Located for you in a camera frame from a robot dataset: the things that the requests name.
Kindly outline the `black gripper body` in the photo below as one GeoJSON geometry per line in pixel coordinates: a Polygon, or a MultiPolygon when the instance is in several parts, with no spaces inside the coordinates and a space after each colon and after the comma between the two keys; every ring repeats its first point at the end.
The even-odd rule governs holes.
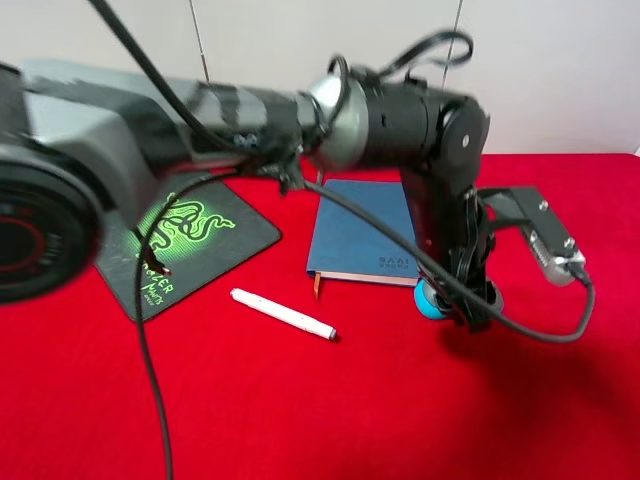
{"type": "MultiPolygon", "coordinates": [[[[419,243],[425,254],[492,308],[503,309],[503,298],[487,275],[487,260],[495,248],[488,212],[475,189],[467,190],[446,208],[429,213],[419,223],[419,243]]],[[[489,320],[486,312],[468,302],[432,269],[419,264],[419,280],[425,279],[451,306],[448,318],[489,320]]]]}

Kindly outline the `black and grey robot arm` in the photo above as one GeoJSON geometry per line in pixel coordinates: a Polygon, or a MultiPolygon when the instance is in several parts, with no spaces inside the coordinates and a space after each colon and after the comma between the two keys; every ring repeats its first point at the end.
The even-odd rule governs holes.
{"type": "Polygon", "coordinates": [[[309,92],[172,79],[55,60],[1,68],[1,299],[35,298],[95,258],[104,214],[135,225],[163,181],[232,168],[298,188],[396,168],[423,277],[471,324],[496,318],[486,213],[474,195],[489,119],[477,100],[359,69],[309,92]]]}

